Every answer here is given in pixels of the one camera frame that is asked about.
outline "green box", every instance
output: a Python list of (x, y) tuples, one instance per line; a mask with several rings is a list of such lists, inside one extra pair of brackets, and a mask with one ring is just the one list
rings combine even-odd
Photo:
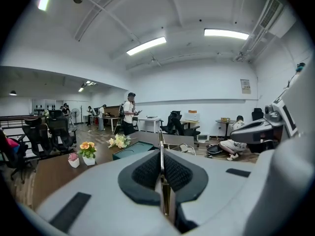
[(130, 145), (121, 151), (116, 152), (113, 154), (113, 160), (117, 160), (123, 157), (135, 155), (138, 153), (143, 153), (149, 150), (155, 149), (153, 144), (145, 143), (145, 142), (136, 142), (133, 145)]

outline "white ceiling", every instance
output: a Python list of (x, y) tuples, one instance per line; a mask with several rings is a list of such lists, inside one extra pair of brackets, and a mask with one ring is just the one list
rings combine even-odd
[[(34, 87), (38, 90), (47, 86), (48, 88), (74, 89), (76, 91), (80, 89), (82, 83), (87, 81), (87, 79), (75, 76), (23, 67), (0, 66), (0, 74), (0, 88), (5, 88), (7, 85), (12, 88), (16, 84), (28, 84), (30, 88)], [(97, 92), (109, 88), (110, 86), (106, 84), (97, 83), (94, 86), (86, 86), (84, 92)]]
[[(243, 0), (93, 1), (50, 0), (47, 13), (73, 38), (92, 43), (127, 70), (188, 59), (230, 59), (244, 40), (204, 37), (204, 28), (251, 33), (266, 2), (244, 0), (241, 10)], [(166, 44), (131, 57), (126, 54), (140, 42), (161, 36), (166, 37)]]

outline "flower bouquet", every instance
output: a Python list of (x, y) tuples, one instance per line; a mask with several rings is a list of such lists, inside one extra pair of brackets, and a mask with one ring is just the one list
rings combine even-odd
[(116, 135), (115, 139), (111, 138), (107, 142), (109, 143), (109, 148), (112, 146), (117, 146), (118, 148), (126, 148), (130, 144), (131, 138), (125, 135)]
[(96, 148), (92, 142), (84, 142), (80, 145), (81, 150), (78, 152), (83, 155), (83, 160), (86, 165), (95, 164), (95, 152)]
[(69, 154), (68, 162), (74, 168), (77, 168), (80, 165), (80, 161), (76, 153)]

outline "person lying on floor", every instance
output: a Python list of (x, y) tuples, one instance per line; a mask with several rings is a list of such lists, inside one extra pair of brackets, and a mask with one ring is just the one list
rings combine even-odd
[[(236, 123), (232, 125), (232, 130), (238, 129), (245, 125), (244, 118), (242, 116), (238, 116), (236, 118)], [(227, 158), (229, 161), (233, 161), (234, 159), (239, 157), (239, 153), (246, 150), (247, 144), (235, 142), (231, 139), (226, 141), (219, 142), (219, 146), (230, 153), (230, 157)]]

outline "desk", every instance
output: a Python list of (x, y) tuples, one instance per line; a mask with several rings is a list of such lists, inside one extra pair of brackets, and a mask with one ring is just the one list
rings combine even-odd
[(108, 119), (108, 120), (111, 121), (111, 124), (112, 124), (112, 132), (114, 132), (113, 120), (118, 119), (118, 117), (104, 117), (104, 119)]
[(144, 122), (146, 121), (153, 121), (154, 123), (154, 133), (157, 133), (156, 131), (156, 122), (159, 122), (161, 120), (161, 118), (156, 117), (156, 118), (138, 118), (138, 120), (142, 120)]
[(227, 122), (227, 121), (222, 121), (222, 120), (216, 120), (216, 122), (218, 122), (218, 123), (225, 123), (225, 137), (224, 137), (224, 140), (227, 140), (227, 128), (228, 128), (228, 125), (236, 123), (236, 121), (235, 120), (230, 120), (229, 122)]
[(199, 123), (198, 120), (181, 120), (181, 123), (188, 123), (188, 128), (190, 128), (191, 123)]
[(89, 118), (89, 116), (83, 116), (83, 123), (85, 124), (85, 117)]
[[(188, 146), (193, 146), (193, 137), (191, 136), (173, 136), (166, 134), (163, 136), (166, 143), (186, 143)], [(132, 138), (131, 145), (138, 141), (143, 141), (151, 143), (158, 148), (158, 134), (138, 131), (131, 134), (130, 137)], [(95, 165), (113, 161), (112, 155), (121, 150), (117, 146), (109, 148), (107, 143), (103, 144), (97, 140), (93, 142), (95, 142), (95, 147), (97, 148), (97, 152), (95, 153)], [(80, 165), (78, 168), (73, 168), (68, 163), (68, 157), (69, 155), (62, 155), (38, 162), (33, 187), (33, 209), (36, 209), (54, 191), (94, 166), (87, 166), (82, 156), (79, 155)]]

